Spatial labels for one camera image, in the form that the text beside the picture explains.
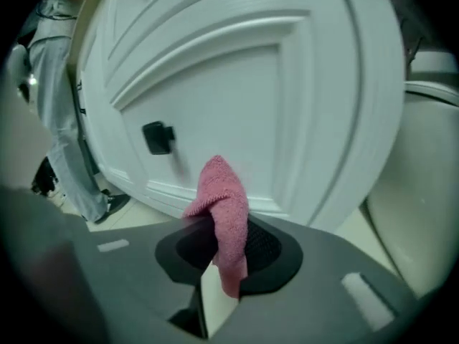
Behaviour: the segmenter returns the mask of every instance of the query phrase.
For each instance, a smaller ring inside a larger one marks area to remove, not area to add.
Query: person's leg
[[[89,174],[78,143],[78,126],[72,88],[65,69],[70,39],[38,41],[30,49],[38,81],[38,114],[52,134],[49,163],[62,190],[88,221],[101,219],[108,210],[107,196]]]

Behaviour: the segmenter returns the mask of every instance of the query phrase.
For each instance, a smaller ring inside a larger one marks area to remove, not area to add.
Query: white toilet
[[[446,56],[426,57],[438,63]],[[435,80],[446,78],[450,84],[458,77],[450,64],[443,70],[432,63],[428,67]],[[412,68],[412,77],[429,77],[422,65]],[[418,296],[443,283],[457,256],[458,180],[458,89],[441,82],[406,82],[402,124],[368,206],[383,244]]]

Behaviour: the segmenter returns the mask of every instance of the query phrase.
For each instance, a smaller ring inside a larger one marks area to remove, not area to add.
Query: white door
[[[94,20],[85,127],[126,192],[180,216],[220,154],[254,212],[332,230],[368,194],[402,109],[389,0],[104,0]],[[171,154],[148,149],[156,121]]]

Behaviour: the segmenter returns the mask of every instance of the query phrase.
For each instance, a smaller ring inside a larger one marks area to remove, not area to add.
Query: shoe
[[[102,218],[99,220],[95,221],[95,224],[100,224],[103,221],[105,221],[110,215],[116,213],[117,211],[120,211],[123,206],[125,206],[129,200],[131,200],[131,197],[129,195],[115,195],[115,196],[109,196],[108,197],[108,207],[107,211],[105,214],[103,214]]]

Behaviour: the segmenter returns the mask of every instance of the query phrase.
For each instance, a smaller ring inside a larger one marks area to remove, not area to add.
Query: pink towel
[[[238,298],[240,281],[247,276],[244,247],[249,204],[244,186],[221,156],[212,157],[202,169],[197,198],[186,208],[184,217],[208,211],[215,222],[218,252],[214,263],[222,288],[230,297]]]

